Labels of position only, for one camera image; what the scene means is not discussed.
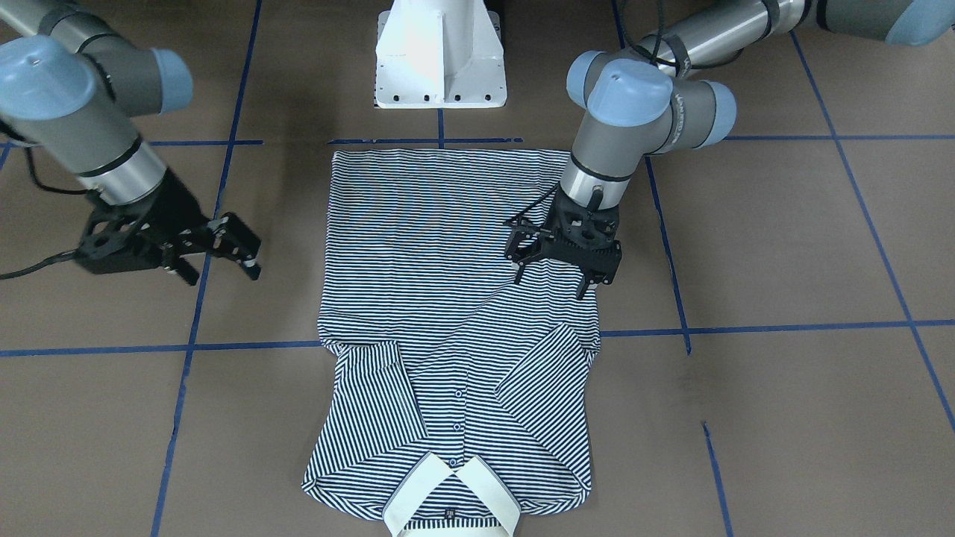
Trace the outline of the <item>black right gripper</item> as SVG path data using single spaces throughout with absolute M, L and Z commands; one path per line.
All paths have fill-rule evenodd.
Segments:
M 211 232 L 211 255 L 235 262 L 252 281 L 260 277 L 259 236 L 233 212 L 210 220 L 172 170 L 165 172 L 152 192 L 133 203 L 107 204 L 102 194 L 92 190 L 84 197 L 93 204 L 93 211 L 75 249 L 75 262 L 89 273 L 147 271 L 162 266 L 195 286 L 200 272 L 185 256 L 197 254 L 198 246 L 194 238 L 181 234 L 197 231 L 202 247 L 211 244 Z

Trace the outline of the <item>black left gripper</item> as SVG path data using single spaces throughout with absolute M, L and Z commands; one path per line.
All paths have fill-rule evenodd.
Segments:
M 512 229 L 504 256 L 516 265 L 514 283 L 519 285 L 530 264 L 550 259 L 580 269 L 576 299 L 583 300 L 588 289 L 610 285 L 618 271 L 623 251 L 616 238 L 618 207 L 601 208 L 604 188 L 595 186 L 584 204 L 577 204 L 556 186 L 542 229 Z

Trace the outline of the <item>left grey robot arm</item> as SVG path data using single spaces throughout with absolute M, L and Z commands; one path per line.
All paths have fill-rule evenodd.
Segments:
M 736 123 L 726 86 L 693 72 L 734 61 L 747 45 L 811 21 L 830 33 L 892 45 L 925 45 L 953 24 L 951 1 L 718 1 L 658 28 L 617 52 L 588 51 L 566 79 L 584 109 L 559 183 L 541 224 L 519 212 L 507 221 L 505 258 L 516 279 L 542 260 L 577 266 L 576 295 L 611 284 L 621 261 L 619 204 L 648 155 L 720 142 Z

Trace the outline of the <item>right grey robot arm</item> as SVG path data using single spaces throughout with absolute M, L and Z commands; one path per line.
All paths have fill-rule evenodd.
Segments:
M 28 173 L 41 147 L 93 205 L 74 249 L 4 279 L 72 261 L 93 274 L 161 268 L 193 286 L 193 254 L 228 259 L 258 279 L 260 238 L 232 212 L 205 216 L 134 126 L 133 118 L 191 102 L 180 55 L 137 48 L 75 1 L 4 1 L 1 10 L 19 33 L 2 45 L 2 132 L 24 148 Z

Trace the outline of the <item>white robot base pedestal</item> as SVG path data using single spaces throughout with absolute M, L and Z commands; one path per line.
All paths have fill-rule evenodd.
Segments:
M 380 109 L 490 109 L 508 99 L 504 8 L 495 1 L 395 1 L 378 15 Z

